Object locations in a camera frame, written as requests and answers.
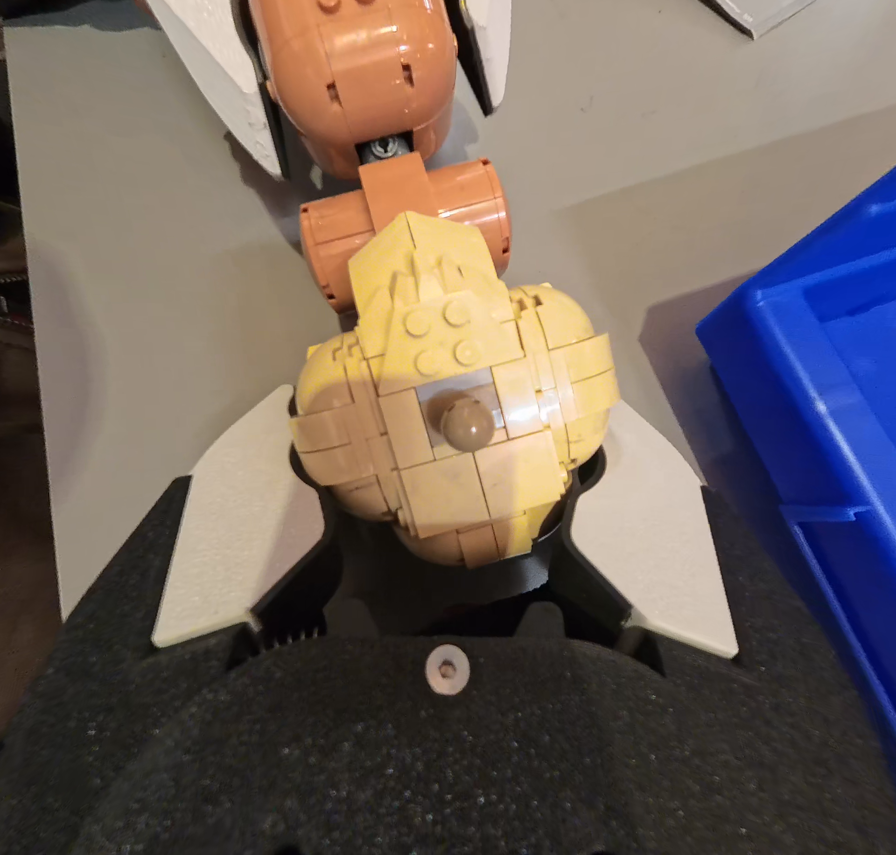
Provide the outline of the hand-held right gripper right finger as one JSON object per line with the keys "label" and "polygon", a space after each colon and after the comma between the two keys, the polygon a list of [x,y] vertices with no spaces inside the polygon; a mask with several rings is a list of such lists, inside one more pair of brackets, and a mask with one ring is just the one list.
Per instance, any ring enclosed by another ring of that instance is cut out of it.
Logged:
{"label": "hand-held right gripper right finger", "polygon": [[618,651],[633,655],[655,635],[737,656],[700,480],[625,402],[577,469],[551,542],[550,592]]}

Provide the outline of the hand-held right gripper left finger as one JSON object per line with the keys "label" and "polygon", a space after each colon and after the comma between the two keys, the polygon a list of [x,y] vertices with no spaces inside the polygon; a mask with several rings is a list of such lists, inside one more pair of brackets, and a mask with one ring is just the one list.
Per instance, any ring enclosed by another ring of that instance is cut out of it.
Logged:
{"label": "hand-held right gripper left finger", "polygon": [[304,475],[282,385],[222,434],[190,477],[152,632],[166,648],[249,625],[268,640],[315,625],[342,580],[332,497]]}

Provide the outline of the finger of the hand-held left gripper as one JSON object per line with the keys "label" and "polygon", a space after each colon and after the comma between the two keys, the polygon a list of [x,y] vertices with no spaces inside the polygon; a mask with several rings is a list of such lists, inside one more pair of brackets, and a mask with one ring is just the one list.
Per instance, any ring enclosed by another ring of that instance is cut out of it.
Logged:
{"label": "finger of the hand-held left gripper", "polygon": [[254,160],[282,180],[261,70],[238,0],[145,0],[196,86]]}
{"label": "finger of the hand-held left gripper", "polygon": [[479,108],[493,115],[504,99],[511,44],[511,0],[446,0],[458,59]]}

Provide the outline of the orange and yellow brick toy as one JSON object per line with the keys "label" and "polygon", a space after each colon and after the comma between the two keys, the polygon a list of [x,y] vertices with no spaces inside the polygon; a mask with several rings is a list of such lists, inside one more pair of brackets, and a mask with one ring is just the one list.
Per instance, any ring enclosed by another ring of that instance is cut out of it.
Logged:
{"label": "orange and yellow brick toy", "polygon": [[502,99],[509,31],[483,32],[476,1],[246,0],[275,119],[357,183],[299,209],[308,270],[350,328],[308,350],[294,449],[347,511],[467,568],[532,550],[620,397],[609,336],[579,303],[504,282],[494,164],[427,166],[460,68],[484,115]]}

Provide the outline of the white desk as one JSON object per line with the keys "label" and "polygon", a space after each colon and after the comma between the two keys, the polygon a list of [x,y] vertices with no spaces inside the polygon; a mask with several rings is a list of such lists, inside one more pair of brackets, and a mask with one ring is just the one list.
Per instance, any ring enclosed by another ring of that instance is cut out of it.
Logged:
{"label": "white desk", "polygon": [[[623,399],[705,473],[732,445],[693,328],[894,166],[894,22],[818,0],[752,41],[699,0],[512,0],[496,114],[458,82],[441,157],[495,165],[509,281],[575,295]],[[18,20],[6,53],[66,616],[335,318],[298,191],[130,0]]]}

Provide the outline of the blue plastic bin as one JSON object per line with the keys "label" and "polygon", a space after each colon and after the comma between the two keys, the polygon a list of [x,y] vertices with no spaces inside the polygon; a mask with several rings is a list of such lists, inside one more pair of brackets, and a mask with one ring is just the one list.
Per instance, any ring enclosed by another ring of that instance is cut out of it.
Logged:
{"label": "blue plastic bin", "polygon": [[696,326],[894,744],[895,170]]}

